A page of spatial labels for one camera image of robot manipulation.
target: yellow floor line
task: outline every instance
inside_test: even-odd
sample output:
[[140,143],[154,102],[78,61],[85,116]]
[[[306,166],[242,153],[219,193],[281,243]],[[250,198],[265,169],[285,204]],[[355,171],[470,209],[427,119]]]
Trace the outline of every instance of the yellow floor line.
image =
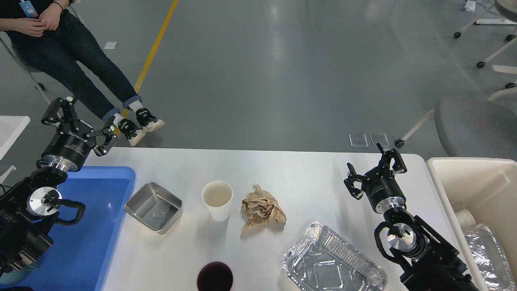
[[[160,28],[160,32],[158,32],[158,36],[155,39],[155,43],[153,44],[153,47],[151,48],[151,51],[149,52],[149,55],[147,56],[144,67],[142,68],[142,71],[140,72],[140,75],[138,76],[138,79],[136,80],[134,90],[137,94],[140,91],[140,87],[142,86],[142,83],[144,82],[145,75],[147,75],[147,71],[149,70],[151,63],[153,62],[156,51],[158,50],[158,47],[160,46],[160,42],[163,37],[163,34],[165,33],[167,26],[169,25],[169,21],[171,20],[172,14],[174,13],[174,9],[176,9],[177,4],[178,4],[178,0],[174,0],[172,2],[169,12],[167,13],[167,16],[165,17],[165,20],[163,20],[162,27]],[[127,118],[127,116],[129,115],[129,112],[130,112],[130,110],[124,109],[122,111],[122,116],[124,116],[124,118]],[[120,134],[120,131],[118,130],[118,128],[115,129],[114,133],[116,136],[118,136]]]

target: black sneaker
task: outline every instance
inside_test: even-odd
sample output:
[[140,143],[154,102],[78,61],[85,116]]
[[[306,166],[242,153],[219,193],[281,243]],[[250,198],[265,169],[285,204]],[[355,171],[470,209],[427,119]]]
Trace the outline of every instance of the black sneaker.
[[142,129],[146,132],[153,132],[165,125],[163,120],[153,116],[147,108],[140,108],[135,112],[135,114],[136,120],[138,120]]
[[129,140],[132,147],[145,136],[145,131],[141,130],[134,122],[126,118],[119,122],[118,130]]

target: black wristband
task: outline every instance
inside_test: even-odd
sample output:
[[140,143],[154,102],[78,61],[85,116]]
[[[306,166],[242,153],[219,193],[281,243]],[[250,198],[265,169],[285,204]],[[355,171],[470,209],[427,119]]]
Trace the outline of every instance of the black wristband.
[[52,3],[56,3],[56,4],[58,4],[58,5],[61,7],[61,13],[63,13],[63,11],[65,11],[65,9],[63,8],[63,6],[61,6],[61,4],[59,4],[58,2],[54,1],[54,2],[52,2]]

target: person's leg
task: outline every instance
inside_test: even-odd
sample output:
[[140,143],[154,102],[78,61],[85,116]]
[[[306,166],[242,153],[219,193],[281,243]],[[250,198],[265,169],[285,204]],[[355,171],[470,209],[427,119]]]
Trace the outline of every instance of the person's leg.
[[[72,59],[63,47],[50,37],[25,37],[10,33],[13,49],[23,60],[48,74],[63,84],[78,101],[83,103],[93,114],[106,122],[111,116],[119,114],[106,97],[94,86],[77,62]],[[145,135],[145,131],[127,119],[119,119],[115,123],[135,146]]]
[[165,125],[142,106],[142,99],[135,92],[126,76],[106,56],[91,32],[72,14],[63,13],[57,30],[59,41],[78,61],[90,69],[123,103],[132,110],[142,129],[152,132]]

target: hand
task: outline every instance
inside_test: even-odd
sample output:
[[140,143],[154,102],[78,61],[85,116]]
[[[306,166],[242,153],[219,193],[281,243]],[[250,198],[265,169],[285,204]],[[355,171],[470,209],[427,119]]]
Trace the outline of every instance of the hand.
[[54,31],[57,29],[61,12],[61,7],[54,3],[41,13],[39,19],[45,24],[45,30]]
[[41,37],[45,30],[45,23],[34,18],[18,18],[15,19],[14,31],[21,32],[26,35]]

